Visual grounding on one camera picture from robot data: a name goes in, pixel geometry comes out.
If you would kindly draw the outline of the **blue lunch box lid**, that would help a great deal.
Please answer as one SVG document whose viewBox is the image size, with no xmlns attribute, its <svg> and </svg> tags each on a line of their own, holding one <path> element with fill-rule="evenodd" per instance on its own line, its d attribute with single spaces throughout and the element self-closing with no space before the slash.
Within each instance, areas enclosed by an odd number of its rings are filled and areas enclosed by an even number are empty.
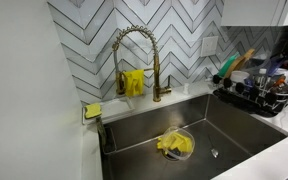
<svg viewBox="0 0 288 180">
<path fill-rule="evenodd" d="M 274 57 L 271 59 L 270 67 L 267 71 L 268 76 L 273 76 L 277 69 L 284 63 L 284 57 Z"/>
</svg>

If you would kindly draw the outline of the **black dish drying rack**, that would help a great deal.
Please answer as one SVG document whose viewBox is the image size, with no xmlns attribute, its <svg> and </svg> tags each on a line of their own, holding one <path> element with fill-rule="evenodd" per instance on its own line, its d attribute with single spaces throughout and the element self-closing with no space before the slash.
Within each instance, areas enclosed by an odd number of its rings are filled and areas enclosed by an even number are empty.
<svg viewBox="0 0 288 180">
<path fill-rule="evenodd" d="M 274 117 L 288 106 L 288 82 L 284 75 L 233 82 L 214 75 L 213 94 L 250 114 Z"/>
</svg>

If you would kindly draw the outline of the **white bowl in rack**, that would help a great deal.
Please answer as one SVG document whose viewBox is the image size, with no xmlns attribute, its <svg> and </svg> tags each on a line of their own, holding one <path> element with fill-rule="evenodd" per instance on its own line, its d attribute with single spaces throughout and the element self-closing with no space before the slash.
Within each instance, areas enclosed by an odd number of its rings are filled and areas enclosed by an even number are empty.
<svg viewBox="0 0 288 180">
<path fill-rule="evenodd" d="M 250 76 L 248 72 L 233 71 L 230 75 L 230 79 L 234 83 L 244 83 L 244 80 Z"/>
</svg>

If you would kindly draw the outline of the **green cutting board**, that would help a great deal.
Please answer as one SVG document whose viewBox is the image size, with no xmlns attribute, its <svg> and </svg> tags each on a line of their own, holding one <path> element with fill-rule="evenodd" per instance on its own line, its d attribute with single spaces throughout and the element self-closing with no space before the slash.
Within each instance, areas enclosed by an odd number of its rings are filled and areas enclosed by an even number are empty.
<svg viewBox="0 0 288 180">
<path fill-rule="evenodd" d="M 236 59 L 237 57 L 239 57 L 239 56 L 240 56 L 240 53 L 239 53 L 239 52 L 236 52 L 233 56 L 231 56 L 231 57 L 226 61 L 226 63 L 223 65 L 223 67 L 219 70 L 218 75 L 223 78 L 223 77 L 225 76 L 228 68 L 229 68 L 229 67 L 231 66 L 231 64 L 235 61 L 235 59 Z"/>
</svg>

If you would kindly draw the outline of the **white upper cabinet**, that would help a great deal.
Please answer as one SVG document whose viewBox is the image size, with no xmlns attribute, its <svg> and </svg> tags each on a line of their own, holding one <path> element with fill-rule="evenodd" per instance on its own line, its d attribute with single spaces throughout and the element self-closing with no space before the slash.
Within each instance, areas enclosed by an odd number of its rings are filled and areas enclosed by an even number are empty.
<svg viewBox="0 0 288 180">
<path fill-rule="evenodd" d="M 288 0 L 224 0 L 222 26 L 288 26 Z"/>
</svg>

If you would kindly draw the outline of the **stainless steel sink basin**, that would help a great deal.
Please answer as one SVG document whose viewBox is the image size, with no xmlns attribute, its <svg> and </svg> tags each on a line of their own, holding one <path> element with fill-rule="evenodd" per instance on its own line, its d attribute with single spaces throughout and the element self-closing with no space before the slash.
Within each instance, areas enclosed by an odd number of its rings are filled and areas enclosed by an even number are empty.
<svg viewBox="0 0 288 180">
<path fill-rule="evenodd" d="M 164 155 L 156 145 L 171 126 L 195 139 L 187 160 Z M 103 180 L 211 180 L 288 137 L 288 133 L 203 95 L 107 123 L 117 150 L 101 153 Z M 207 135 L 219 156 L 214 158 Z"/>
</svg>

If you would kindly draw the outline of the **small white bottle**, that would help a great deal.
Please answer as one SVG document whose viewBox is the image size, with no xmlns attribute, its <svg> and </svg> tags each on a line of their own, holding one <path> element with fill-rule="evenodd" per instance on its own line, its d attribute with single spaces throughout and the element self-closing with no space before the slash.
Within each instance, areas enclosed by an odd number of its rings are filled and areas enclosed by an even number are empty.
<svg viewBox="0 0 288 180">
<path fill-rule="evenodd" d="M 183 93 L 184 94 L 189 94 L 189 83 L 185 83 L 183 87 Z"/>
</svg>

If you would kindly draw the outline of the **metal spoon in sink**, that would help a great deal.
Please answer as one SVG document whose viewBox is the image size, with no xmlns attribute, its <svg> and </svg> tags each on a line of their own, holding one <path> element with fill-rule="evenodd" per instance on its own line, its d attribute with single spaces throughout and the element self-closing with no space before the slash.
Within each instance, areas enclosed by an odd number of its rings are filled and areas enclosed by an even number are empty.
<svg viewBox="0 0 288 180">
<path fill-rule="evenodd" d="M 214 157 L 214 158 L 217 158 L 217 157 L 219 156 L 219 152 L 218 152 L 218 150 L 215 148 L 215 146 L 214 146 L 214 144 L 213 144 L 213 142 L 212 142 L 211 136 L 208 134 L 207 137 L 208 137 L 208 140 L 209 140 L 210 145 L 211 145 L 211 150 L 210 150 L 210 151 L 211 151 L 213 157 Z"/>
</svg>

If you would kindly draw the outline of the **gold spring kitchen faucet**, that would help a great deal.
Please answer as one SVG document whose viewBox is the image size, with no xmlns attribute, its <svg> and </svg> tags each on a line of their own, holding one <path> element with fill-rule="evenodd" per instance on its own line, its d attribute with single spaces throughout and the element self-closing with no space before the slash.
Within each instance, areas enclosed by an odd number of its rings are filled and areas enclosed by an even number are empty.
<svg viewBox="0 0 288 180">
<path fill-rule="evenodd" d="M 166 87 L 160 86 L 160 76 L 159 76 L 160 62 L 159 62 L 159 51 L 157 48 L 156 38 L 154 37 L 154 34 L 149 29 L 143 26 L 139 26 L 139 25 L 132 25 L 130 27 L 127 27 L 126 29 L 123 29 L 119 33 L 119 35 L 116 37 L 116 40 L 114 41 L 112 45 L 113 59 L 114 59 L 114 64 L 115 64 L 116 93 L 118 95 L 123 95 L 126 93 L 126 82 L 125 82 L 126 77 L 125 77 L 125 73 L 122 72 L 118 67 L 117 50 L 119 49 L 119 46 L 123 38 L 132 32 L 138 32 L 142 34 L 146 39 L 149 39 L 152 44 L 153 67 L 148 68 L 148 71 L 154 72 L 153 101 L 160 102 L 161 95 L 170 93 L 171 87 L 170 85 L 167 85 Z"/>
</svg>

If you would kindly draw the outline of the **yellow cloth in bowl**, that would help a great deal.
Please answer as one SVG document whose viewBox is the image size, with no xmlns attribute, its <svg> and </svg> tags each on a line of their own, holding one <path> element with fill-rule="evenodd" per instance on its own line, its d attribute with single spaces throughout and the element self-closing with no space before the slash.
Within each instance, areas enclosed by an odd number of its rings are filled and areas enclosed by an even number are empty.
<svg viewBox="0 0 288 180">
<path fill-rule="evenodd" d="M 180 152 L 192 152 L 192 140 L 180 133 L 173 132 L 158 139 L 156 147 L 158 149 L 167 148 L 170 150 L 178 149 Z"/>
</svg>

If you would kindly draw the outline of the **clear glass bowl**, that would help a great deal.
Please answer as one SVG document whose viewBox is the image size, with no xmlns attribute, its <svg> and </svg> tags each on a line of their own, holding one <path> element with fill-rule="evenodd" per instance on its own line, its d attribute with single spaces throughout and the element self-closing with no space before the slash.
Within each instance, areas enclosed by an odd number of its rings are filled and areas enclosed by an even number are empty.
<svg viewBox="0 0 288 180">
<path fill-rule="evenodd" d="M 183 128 L 171 126 L 158 138 L 156 147 L 164 155 L 176 160 L 187 160 L 194 151 L 195 139 Z"/>
</svg>

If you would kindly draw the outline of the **yellow rubber glove on faucet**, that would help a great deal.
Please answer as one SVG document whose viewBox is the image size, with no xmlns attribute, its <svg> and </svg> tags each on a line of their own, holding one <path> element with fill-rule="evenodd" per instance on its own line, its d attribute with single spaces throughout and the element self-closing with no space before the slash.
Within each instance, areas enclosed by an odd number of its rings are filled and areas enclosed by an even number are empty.
<svg viewBox="0 0 288 180">
<path fill-rule="evenodd" d="M 128 97 L 143 94 L 144 70 L 124 72 L 125 94 Z"/>
</svg>

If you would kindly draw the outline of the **white sponge tray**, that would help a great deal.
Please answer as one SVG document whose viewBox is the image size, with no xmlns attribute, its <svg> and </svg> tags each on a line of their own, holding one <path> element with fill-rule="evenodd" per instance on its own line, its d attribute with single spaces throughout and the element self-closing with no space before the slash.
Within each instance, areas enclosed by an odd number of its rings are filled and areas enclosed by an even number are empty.
<svg viewBox="0 0 288 180">
<path fill-rule="evenodd" d="M 88 125 L 93 123 L 97 117 L 106 120 L 115 116 L 123 115 L 132 112 L 135 107 L 128 97 L 117 98 L 105 102 L 99 102 L 101 105 L 102 114 L 91 119 L 86 119 L 84 116 L 85 109 L 82 108 L 82 124 Z"/>
</svg>

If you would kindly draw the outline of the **black sink caddy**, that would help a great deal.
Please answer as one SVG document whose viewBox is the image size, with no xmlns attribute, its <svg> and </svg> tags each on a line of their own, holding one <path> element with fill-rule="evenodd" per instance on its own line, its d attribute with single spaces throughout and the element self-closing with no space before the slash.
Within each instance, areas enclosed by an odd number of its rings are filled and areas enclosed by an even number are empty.
<svg viewBox="0 0 288 180">
<path fill-rule="evenodd" d="M 103 125 L 100 117 L 96 118 L 97 130 L 100 135 L 102 151 L 104 154 L 111 154 L 117 150 L 113 131 L 110 127 Z"/>
</svg>

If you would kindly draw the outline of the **yellow green sponge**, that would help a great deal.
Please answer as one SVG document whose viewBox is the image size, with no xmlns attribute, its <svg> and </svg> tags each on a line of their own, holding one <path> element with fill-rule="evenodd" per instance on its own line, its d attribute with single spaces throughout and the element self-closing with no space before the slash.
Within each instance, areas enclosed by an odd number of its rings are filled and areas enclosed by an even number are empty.
<svg viewBox="0 0 288 180">
<path fill-rule="evenodd" d="M 91 119 L 102 114 L 101 105 L 99 103 L 86 105 L 84 109 L 84 116 L 86 119 Z"/>
</svg>

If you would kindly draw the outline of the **white wall outlet plate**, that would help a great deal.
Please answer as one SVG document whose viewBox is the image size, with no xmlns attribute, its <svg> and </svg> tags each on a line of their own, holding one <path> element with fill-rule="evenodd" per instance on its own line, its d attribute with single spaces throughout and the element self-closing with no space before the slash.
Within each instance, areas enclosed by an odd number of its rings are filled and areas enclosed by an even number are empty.
<svg viewBox="0 0 288 180">
<path fill-rule="evenodd" d="M 218 42 L 217 36 L 205 37 L 202 40 L 201 56 L 206 57 L 206 56 L 215 55 L 217 42 Z"/>
</svg>

